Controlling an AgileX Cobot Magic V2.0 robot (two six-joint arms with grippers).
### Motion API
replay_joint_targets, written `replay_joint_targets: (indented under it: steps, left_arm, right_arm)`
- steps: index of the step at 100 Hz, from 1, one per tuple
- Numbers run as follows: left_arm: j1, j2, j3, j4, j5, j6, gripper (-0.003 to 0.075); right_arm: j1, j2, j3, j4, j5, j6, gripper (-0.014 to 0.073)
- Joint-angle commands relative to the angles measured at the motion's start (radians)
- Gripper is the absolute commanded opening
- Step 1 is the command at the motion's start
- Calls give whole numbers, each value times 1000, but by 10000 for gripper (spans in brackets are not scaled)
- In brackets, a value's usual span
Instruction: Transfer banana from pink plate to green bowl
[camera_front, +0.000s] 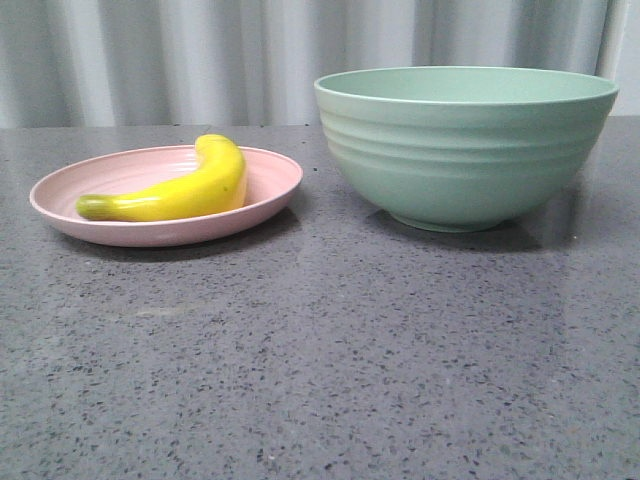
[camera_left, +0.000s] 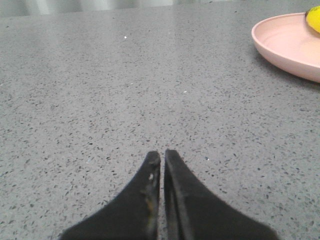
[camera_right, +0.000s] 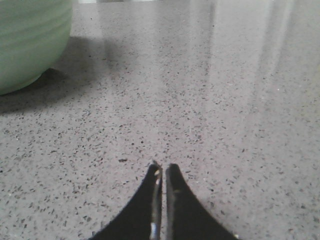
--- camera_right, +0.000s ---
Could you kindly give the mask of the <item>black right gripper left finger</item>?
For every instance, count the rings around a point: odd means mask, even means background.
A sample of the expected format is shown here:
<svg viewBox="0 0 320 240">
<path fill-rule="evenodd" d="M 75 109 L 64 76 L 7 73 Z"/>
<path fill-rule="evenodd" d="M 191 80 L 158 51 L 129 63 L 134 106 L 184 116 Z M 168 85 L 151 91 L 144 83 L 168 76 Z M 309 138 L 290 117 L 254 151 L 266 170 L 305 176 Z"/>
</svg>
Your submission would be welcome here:
<svg viewBox="0 0 320 240">
<path fill-rule="evenodd" d="M 162 221 L 162 167 L 153 161 L 132 198 L 92 240 L 159 240 Z"/>
</svg>

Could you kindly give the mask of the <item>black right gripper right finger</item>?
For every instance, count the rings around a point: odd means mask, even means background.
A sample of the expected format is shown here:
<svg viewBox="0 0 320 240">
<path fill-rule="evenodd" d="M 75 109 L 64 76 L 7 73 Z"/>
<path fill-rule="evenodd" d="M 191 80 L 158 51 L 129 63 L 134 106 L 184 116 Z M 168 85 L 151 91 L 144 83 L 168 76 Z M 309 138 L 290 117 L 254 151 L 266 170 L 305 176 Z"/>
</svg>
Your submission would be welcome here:
<svg viewBox="0 0 320 240">
<path fill-rule="evenodd" d="M 168 240 L 235 240 L 203 207 L 175 163 L 166 170 Z"/>
</svg>

